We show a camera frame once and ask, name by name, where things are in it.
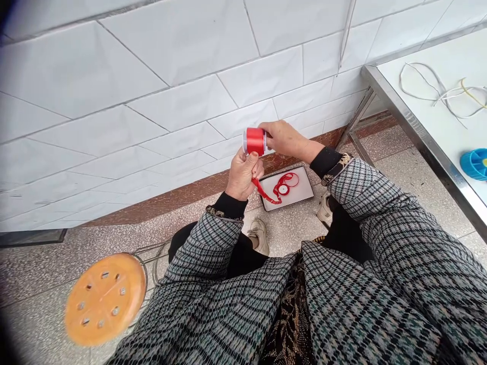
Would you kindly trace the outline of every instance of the plaid jacket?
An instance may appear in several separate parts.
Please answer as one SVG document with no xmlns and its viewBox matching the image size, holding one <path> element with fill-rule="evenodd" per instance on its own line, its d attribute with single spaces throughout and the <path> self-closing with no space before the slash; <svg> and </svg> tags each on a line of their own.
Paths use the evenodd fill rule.
<svg viewBox="0 0 487 365">
<path fill-rule="evenodd" d="M 472 253 L 359 159 L 328 188 L 375 261 L 302 243 L 316 361 L 487 361 L 487 273 Z M 203 215 L 108 363 L 258 362 L 295 254 L 225 280 L 241 228 Z"/>
</svg>

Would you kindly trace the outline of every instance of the brown baseboard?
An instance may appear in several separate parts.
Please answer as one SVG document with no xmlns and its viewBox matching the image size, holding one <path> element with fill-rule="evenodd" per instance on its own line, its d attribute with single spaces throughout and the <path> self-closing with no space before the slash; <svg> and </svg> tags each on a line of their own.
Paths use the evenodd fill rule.
<svg viewBox="0 0 487 365">
<path fill-rule="evenodd" d="M 359 137 L 363 138 L 367 135 L 377 133 L 381 130 L 396 125 L 395 119 L 393 117 L 385 118 L 387 115 L 384 113 L 386 112 L 370 117 L 381 118 L 383 120 L 361 129 L 357 133 Z M 324 145 L 336 146 L 344 130 L 345 127 L 342 127 L 312 139 Z M 264 156 L 262 160 L 264 162 L 266 174 L 273 173 L 284 167 L 299 162 L 294 157 L 288 157 L 278 153 Z M 226 188 L 227 181 L 228 170 L 205 177 L 199 181 L 171 190 L 170 192 L 145 200 L 141 203 L 134 204 L 125 209 L 118 210 L 114 213 L 88 222 L 83 226 L 112 226 L 145 222 L 161 214 L 165 214 L 182 206 L 194 203 L 195 201 L 201 200 L 207 196 L 222 192 Z"/>
</svg>

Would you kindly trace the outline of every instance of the person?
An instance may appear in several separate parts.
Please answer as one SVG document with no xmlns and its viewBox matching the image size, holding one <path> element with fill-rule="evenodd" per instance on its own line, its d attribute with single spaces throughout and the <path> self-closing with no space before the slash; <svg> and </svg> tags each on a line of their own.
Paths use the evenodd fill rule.
<svg viewBox="0 0 487 365">
<path fill-rule="evenodd" d="M 330 232 L 264 255 L 262 222 L 241 232 L 262 163 L 240 150 L 225 192 L 174 235 L 164 278 L 108 364 L 485 363 L 487 273 L 473 254 L 364 161 L 284 121 L 260 127 L 327 186 Z"/>
</svg>

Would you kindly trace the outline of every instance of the red ribbon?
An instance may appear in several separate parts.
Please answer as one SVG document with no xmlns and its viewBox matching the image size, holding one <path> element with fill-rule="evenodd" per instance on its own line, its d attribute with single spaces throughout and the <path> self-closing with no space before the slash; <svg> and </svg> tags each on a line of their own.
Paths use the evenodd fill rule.
<svg viewBox="0 0 487 365">
<path fill-rule="evenodd" d="M 244 145 L 244 150 L 248 153 L 251 154 L 252 152 L 257 152 L 257 154 L 260 156 L 264 155 L 265 148 L 266 148 L 266 143 L 265 143 L 265 131 L 261 128 L 247 128 L 244 136 L 244 143 L 247 145 Z M 287 181 L 292 180 L 294 177 L 297 178 L 297 182 L 294 185 L 290 185 L 286 183 Z M 284 174 L 281 176 L 279 179 L 278 183 L 274 187 L 274 194 L 277 196 L 277 200 L 272 199 L 269 197 L 262 186 L 260 185 L 260 182 L 256 179 L 253 178 L 252 182 L 254 185 L 257 187 L 257 191 L 259 192 L 262 197 L 267 200 L 268 202 L 272 204 L 281 204 L 283 200 L 281 199 L 280 195 L 288 195 L 290 188 L 298 185 L 299 183 L 299 177 L 293 172 L 288 172 L 287 174 Z"/>
</svg>

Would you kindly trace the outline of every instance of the white sneaker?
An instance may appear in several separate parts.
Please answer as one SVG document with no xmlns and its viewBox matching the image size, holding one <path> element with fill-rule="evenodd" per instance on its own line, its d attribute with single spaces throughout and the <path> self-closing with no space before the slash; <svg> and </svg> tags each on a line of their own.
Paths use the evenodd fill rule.
<svg viewBox="0 0 487 365">
<path fill-rule="evenodd" d="M 255 251 L 269 256 L 269 245 L 267 244 L 265 224 L 260 219 L 255 218 L 250 229 L 247 231 L 247 237 L 257 238 L 259 244 L 254 248 Z"/>
<path fill-rule="evenodd" d="M 320 209 L 318 209 L 318 213 L 316 213 L 318 219 L 326 223 L 328 226 L 330 226 L 333 220 L 333 213 L 330 210 L 330 205 L 328 203 L 330 196 L 331 195 L 328 191 L 325 194 L 323 194 L 320 200 Z"/>
</svg>

